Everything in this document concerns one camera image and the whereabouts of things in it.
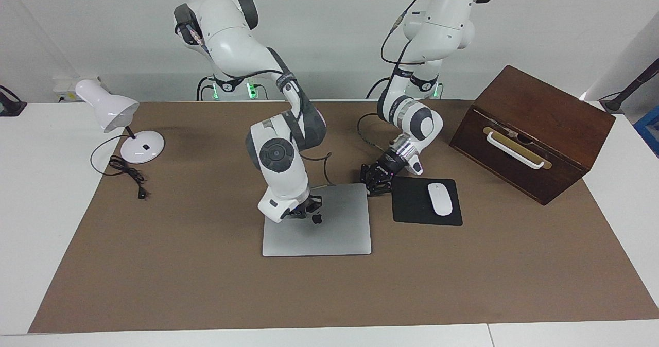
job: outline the black mouse pad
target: black mouse pad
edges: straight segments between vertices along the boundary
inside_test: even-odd
[[[453,211],[448,216],[440,216],[432,208],[428,185],[436,182],[443,183],[451,197]],[[391,181],[391,204],[395,222],[462,226],[455,180],[395,177]]]

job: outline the lamp shade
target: lamp shade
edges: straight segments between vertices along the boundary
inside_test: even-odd
[[[96,120],[105,133],[127,127],[140,103],[125,96],[109,94],[96,81],[85,79],[76,85],[76,94],[94,107]]]

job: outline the wooden box lid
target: wooden box lid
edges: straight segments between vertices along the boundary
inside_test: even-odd
[[[506,66],[474,106],[506,126],[590,169],[615,117]]]

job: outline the computer mouse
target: computer mouse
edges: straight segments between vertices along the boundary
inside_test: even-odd
[[[428,193],[432,201],[432,208],[439,216],[448,216],[453,211],[453,203],[449,191],[443,183],[430,183]]]

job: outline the box handle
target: box handle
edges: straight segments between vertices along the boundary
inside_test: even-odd
[[[503,151],[504,153],[510,155],[514,159],[517,159],[518,161],[522,162],[525,164],[525,166],[532,168],[532,169],[550,169],[551,168],[551,163],[548,162],[547,160],[544,160],[542,157],[539,155],[534,154],[531,152],[529,149],[526,149],[525,147],[522,147],[518,143],[515,143],[509,138],[506,138],[503,136],[503,134],[498,133],[497,131],[494,131],[494,129],[490,127],[486,127],[483,129],[483,132],[487,134],[487,140],[488,143],[492,144],[494,147],[498,148],[499,150]],[[501,141],[496,140],[494,136],[497,136],[497,138],[501,139]],[[534,163],[532,160],[529,159],[535,159],[539,160],[539,163]]]

